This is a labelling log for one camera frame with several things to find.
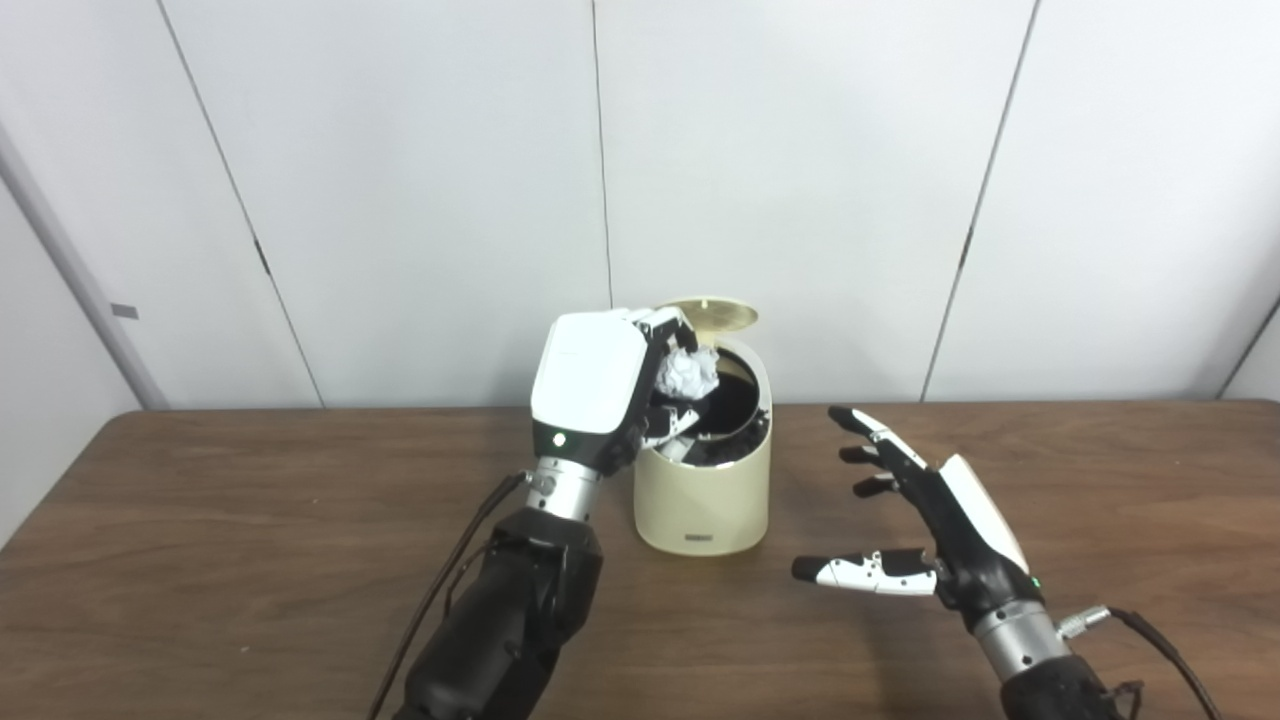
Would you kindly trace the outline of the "white and black left hand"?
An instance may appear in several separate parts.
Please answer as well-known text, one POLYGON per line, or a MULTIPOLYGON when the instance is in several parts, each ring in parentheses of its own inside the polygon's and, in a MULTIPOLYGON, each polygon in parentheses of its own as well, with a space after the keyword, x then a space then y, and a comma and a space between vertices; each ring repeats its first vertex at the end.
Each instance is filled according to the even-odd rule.
POLYGON ((718 361, 680 307, 558 316, 531 393, 535 456, 614 475, 707 415, 718 361))

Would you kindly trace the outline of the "white and black right hand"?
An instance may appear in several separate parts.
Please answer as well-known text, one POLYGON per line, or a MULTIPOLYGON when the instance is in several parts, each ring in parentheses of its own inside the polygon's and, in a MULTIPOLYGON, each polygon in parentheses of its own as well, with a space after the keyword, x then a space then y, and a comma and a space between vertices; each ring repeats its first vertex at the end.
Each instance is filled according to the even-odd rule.
POLYGON ((854 495, 905 498, 923 520, 934 550, 797 556, 791 566, 795 579, 873 594, 933 594, 969 626, 1007 603, 1043 600, 1015 534, 964 457, 955 454, 933 465, 860 410, 831 406, 828 415, 864 438, 863 445, 841 448, 841 460, 877 470, 852 487, 854 495))

